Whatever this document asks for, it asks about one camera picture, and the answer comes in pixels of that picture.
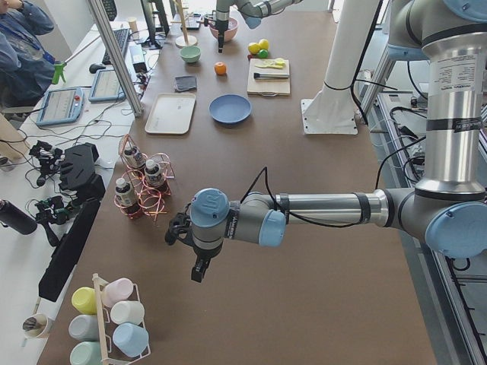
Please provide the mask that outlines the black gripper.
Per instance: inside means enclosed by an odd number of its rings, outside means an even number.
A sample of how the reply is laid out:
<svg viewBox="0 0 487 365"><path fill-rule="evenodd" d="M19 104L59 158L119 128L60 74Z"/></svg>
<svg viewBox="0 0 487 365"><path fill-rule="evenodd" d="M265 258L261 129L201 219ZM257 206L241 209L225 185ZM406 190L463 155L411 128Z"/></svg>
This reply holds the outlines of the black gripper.
<svg viewBox="0 0 487 365"><path fill-rule="evenodd" d="M221 252L222 247L222 243L211 249L203 249L198 246L193 247L193 251L196 254L196 262L191 271L192 281L203 281L205 272L210 266L210 261Z"/></svg>
<svg viewBox="0 0 487 365"><path fill-rule="evenodd" d="M215 29L218 31L218 53L223 53L224 33L228 30L228 19L217 19Z"/></svg>

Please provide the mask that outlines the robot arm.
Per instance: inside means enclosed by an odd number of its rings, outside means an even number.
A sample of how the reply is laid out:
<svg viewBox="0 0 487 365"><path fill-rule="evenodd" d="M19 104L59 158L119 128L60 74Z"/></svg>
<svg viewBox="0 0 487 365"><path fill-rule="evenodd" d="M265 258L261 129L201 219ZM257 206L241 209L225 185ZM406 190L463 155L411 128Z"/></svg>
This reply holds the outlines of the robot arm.
<svg viewBox="0 0 487 365"><path fill-rule="evenodd" d="M254 29L259 26L262 18L275 15L288 6L299 3L301 3L301 0L275 0L260 1L254 5L251 1L217 0L216 8L212 11L212 15L218 31L218 52L223 53L224 34L228 30L231 6L235 5L247 26L250 29Z"/></svg>
<svg viewBox="0 0 487 365"><path fill-rule="evenodd" d="M395 1L389 47L406 59L429 59L426 155L412 188L371 193L273 195L248 191L230 201L218 189L197 192L190 205L191 278L201 281L226 239L281 243L288 224L344 228L376 224L407 232L452 259L486 248L485 188L476 178L486 66L484 1Z"/></svg>

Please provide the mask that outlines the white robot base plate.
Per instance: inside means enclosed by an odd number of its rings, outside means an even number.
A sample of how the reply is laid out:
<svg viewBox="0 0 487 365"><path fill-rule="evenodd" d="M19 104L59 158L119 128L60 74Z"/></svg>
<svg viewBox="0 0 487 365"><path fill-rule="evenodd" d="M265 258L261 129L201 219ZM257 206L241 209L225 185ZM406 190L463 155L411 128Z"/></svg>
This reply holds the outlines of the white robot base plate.
<svg viewBox="0 0 487 365"><path fill-rule="evenodd" d="M350 103L344 109L331 109L312 99L301 100L301 119L307 135L357 135L355 113Z"/></svg>

